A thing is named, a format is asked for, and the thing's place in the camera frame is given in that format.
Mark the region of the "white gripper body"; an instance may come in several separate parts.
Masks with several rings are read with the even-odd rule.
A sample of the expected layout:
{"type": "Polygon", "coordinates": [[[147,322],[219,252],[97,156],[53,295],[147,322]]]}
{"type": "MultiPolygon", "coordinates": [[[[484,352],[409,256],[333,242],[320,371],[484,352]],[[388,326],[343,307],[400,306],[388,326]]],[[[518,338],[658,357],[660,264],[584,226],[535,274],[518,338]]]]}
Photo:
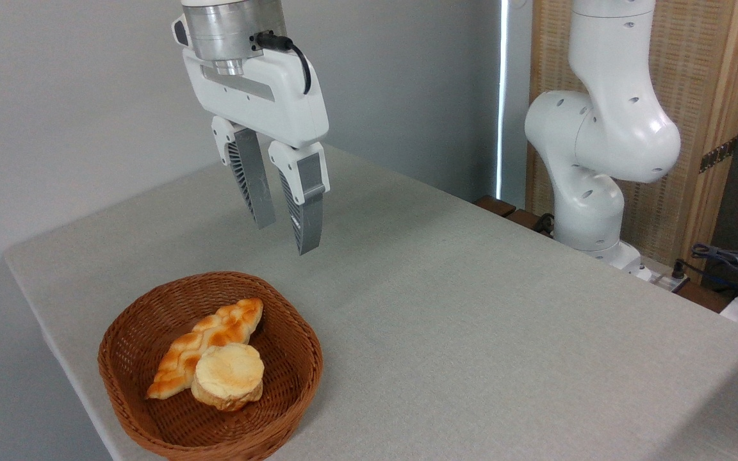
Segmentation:
{"type": "Polygon", "coordinates": [[[311,86],[304,93],[304,68],[294,52],[266,50],[243,62],[242,76],[227,76],[190,47],[182,50],[196,98],[209,113],[298,149],[330,131],[315,67],[308,65],[311,86]]]}

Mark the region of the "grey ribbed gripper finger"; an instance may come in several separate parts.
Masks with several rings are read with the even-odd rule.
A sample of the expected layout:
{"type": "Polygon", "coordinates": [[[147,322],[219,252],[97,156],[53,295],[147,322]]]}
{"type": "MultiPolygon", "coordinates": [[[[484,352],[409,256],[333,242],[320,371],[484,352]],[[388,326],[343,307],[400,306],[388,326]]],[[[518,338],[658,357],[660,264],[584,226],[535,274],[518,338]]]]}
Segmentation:
{"type": "Polygon", "coordinates": [[[275,211],[257,133],[220,116],[213,117],[211,128],[222,163],[233,172],[257,228],[269,227],[275,211]]]}
{"type": "Polygon", "coordinates": [[[299,254],[304,255],[320,244],[324,193],[331,190],[324,149],[320,142],[295,149],[274,140],[268,155],[279,170],[295,242],[299,254]]]}

